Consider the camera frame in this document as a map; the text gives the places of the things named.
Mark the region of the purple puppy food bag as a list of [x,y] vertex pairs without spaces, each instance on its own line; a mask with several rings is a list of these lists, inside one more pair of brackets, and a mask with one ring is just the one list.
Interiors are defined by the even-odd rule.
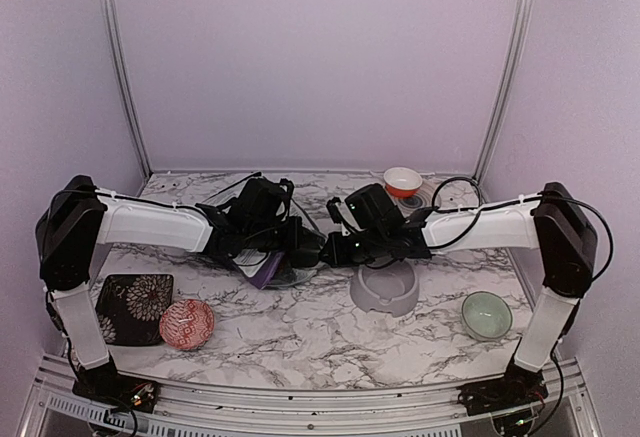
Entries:
[[311,225],[303,227],[302,243],[297,257],[310,262],[310,267],[294,268],[291,256],[284,252],[264,253],[254,249],[243,250],[230,261],[233,270],[239,271],[244,279],[259,290],[284,290],[307,283],[317,274],[319,253],[326,236],[320,231],[316,222],[295,200],[290,210],[292,217],[299,217]]

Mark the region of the grey double pet bowl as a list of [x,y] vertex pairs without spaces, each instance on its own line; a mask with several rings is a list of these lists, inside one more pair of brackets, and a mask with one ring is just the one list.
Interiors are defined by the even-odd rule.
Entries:
[[412,311],[419,291],[419,280],[408,262],[396,262],[383,269],[361,266],[350,283],[350,297],[357,308],[393,317]]

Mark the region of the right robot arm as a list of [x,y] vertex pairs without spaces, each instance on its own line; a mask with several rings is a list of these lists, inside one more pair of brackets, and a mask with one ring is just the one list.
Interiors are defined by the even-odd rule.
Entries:
[[560,183],[537,194],[475,208],[420,208],[405,216],[379,184],[327,204],[340,230],[319,253],[331,267],[429,259],[435,254],[489,248],[537,249],[544,279],[533,316],[513,356],[515,366],[501,376],[495,395],[515,405],[534,388],[534,376],[568,331],[581,299],[599,277],[598,236],[587,217],[590,206]]

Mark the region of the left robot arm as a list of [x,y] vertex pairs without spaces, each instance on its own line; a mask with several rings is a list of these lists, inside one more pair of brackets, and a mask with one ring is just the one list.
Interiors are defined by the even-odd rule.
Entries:
[[70,340],[86,383],[106,402],[125,395],[126,380],[111,367],[90,294],[94,249],[103,244],[168,247],[214,259],[234,261],[251,251],[283,256],[294,268],[319,260],[325,239],[292,212],[294,184],[261,175],[241,181],[240,193],[221,203],[162,203],[121,195],[74,177],[51,199],[35,237],[39,277],[53,314]]

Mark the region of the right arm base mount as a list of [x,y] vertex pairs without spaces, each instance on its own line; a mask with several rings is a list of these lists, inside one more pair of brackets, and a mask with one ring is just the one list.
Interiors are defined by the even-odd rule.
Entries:
[[469,416],[542,403],[549,395],[542,371],[525,370],[517,366],[514,359],[500,377],[467,383],[457,390],[457,402],[465,407]]

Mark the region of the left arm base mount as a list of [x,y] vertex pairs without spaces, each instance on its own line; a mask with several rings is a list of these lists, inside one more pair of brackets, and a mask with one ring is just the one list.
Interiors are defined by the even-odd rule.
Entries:
[[77,396],[144,413],[155,408],[159,383],[120,373],[112,359],[92,369],[78,366],[74,373],[72,391]]

